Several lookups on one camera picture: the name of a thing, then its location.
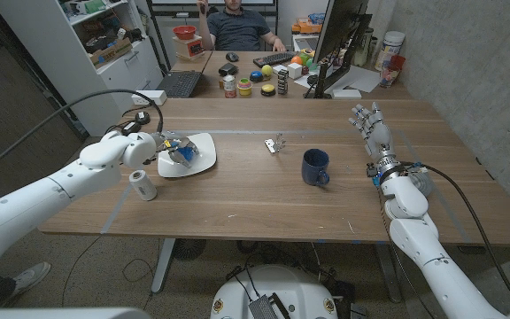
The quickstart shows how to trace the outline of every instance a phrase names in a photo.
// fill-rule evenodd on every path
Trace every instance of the shoe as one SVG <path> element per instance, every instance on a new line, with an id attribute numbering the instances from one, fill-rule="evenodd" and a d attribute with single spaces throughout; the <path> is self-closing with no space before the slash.
<path id="1" fill-rule="evenodd" d="M 15 291 L 13 291 L 10 298 L 16 297 L 23 292 L 33 288 L 36 284 L 40 283 L 50 271 L 50 264 L 43 261 L 23 271 L 20 275 L 14 277 Z"/>

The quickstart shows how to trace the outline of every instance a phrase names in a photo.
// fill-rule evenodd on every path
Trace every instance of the whiteboard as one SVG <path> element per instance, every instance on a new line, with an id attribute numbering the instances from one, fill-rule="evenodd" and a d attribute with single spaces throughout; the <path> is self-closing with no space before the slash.
<path id="1" fill-rule="evenodd" d="M 188 5 L 196 5 L 196 0 L 151 0 L 153 4 L 188 4 Z M 213 4 L 221 4 L 224 5 L 224 0 L 208 0 L 209 5 Z M 243 0 L 242 4 L 250 5 L 250 4 L 266 4 L 266 5 L 274 5 L 274 0 Z"/>

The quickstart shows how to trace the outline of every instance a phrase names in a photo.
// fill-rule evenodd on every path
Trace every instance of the wooden desk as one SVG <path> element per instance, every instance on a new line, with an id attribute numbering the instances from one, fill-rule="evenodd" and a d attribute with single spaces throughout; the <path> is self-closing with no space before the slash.
<path id="1" fill-rule="evenodd" d="M 275 54 L 276 52 L 270 51 L 239 51 L 236 52 L 239 60 L 237 62 L 233 62 L 239 68 L 238 73 L 236 74 L 236 79 L 239 80 L 241 78 L 249 78 L 249 75 L 252 71 L 260 70 L 257 66 L 253 64 L 254 58 L 265 57 L 266 55 Z M 194 89 L 193 97 L 209 97 L 209 98 L 222 98 L 224 97 L 223 89 L 220 89 L 219 81 L 221 79 L 218 70 L 220 67 L 228 63 L 226 60 L 226 51 L 214 51 L 212 52 L 212 56 L 207 61 L 205 65 L 204 73 L 202 79 L 198 82 L 198 85 Z M 173 70 L 178 71 L 189 71 L 189 70 L 198 71 L 199 65 L 191 63 L 185 59 L 179 58 L 178 62 L 174 65 Z M 276 94 L 273 97 L 263 97 L 260 94 L 261 87 L 265 84 L 273 84 L 276 87 L 277 77 L 276 74 L 273 74 L 273 78 L 267 82 L 253 83 L 252 93 L 250 96 L 244 97 L 240 96 L 239 93 L 237 97 L 239 98 L 303 98 L 303 95 L 308 91 L 307 88 L 294 83 L 292 79 L 289 79 L 289 93 L 287 95 L 279 95 Z M 363 99 L 413 99 L 405 86 L 401 82 L 396 82 L 390 88 L 384 89 L 381 87 L 375 88 L 371 93 L 361 92 L 361 96 Z"/>
<path id="2" fill-rule="evenodd" d="M 166 130 L 212 134 L 217 162 L 202 174 L 179 179 L 159 177 L 156 164 L 147 166 L 158 186 L 157 198 L 145 202 L 131 190 L 107 234 L 353 243 L 389 240 L 377 192 L 365 176 L 371 159 L 347 121 L 352 107 L 371 106 L 372 101 L 307 100 L 304 105 L 296 99 L 264 104 L 253 99 L 237 101 L 169 99 L 162 106 Z M 421 160 L 448 174 L 465 191 L 490 241 L 510 245 L 510 198 L 437 112 L 421 101 L 384 101 L 380 107 L 398 158 Z M 151 124 L 143 130 L 152 131 L 157 119 L 151 112 Z M 287 144 L 271 155 L 263 141 L 275 132 L 283 132 Z M 300 176 L 302 154 L 310 148 L 329 154 L 331 181 L 324 188 L 308 186 Z M 74 202 L 39 230 L 98 234 L 128 188 L 131 172 L 123 167 L 121 183 Z M 456 190 L 439 176 L 430 176 L 437 191 L 429 196 L 429 213 L 441 242 L 481 244 Z"/>

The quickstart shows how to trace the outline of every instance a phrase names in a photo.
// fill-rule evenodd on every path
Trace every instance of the computer monitor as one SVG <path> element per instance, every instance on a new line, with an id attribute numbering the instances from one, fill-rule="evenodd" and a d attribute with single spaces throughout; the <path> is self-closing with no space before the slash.
<path id="1" fill-rule="evenodd" d="M 371 14 L 365 14 L 367 0 L 329 0 L 324 25 L 318 39 L 318 48 L 314 53 L 314 61 L 320 61 L 332 51 L 340 49 L 350 39 L 349 48 L 344 54 L 344 62 L 330 76 L 326 77 L 328 65 L 321 65 L 318 83 L 313 97 L 323 98 L 324 90 L 332 86 L 350 70 L 353 54 L 361 44 L 361 39 L 371 21 Z"/>

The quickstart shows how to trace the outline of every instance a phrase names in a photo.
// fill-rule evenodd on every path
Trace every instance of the orange ball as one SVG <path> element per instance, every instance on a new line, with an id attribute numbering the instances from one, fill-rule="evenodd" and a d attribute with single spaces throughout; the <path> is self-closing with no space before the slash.
<path id="1" fill-rule="evenodd" d="M 292 58 L 290 63 L 296 63 L 296 64 L 299 64 L 302 66 L 302 58 L 300 58 L 299 56 L 296 56 L 296 57 Z"/>

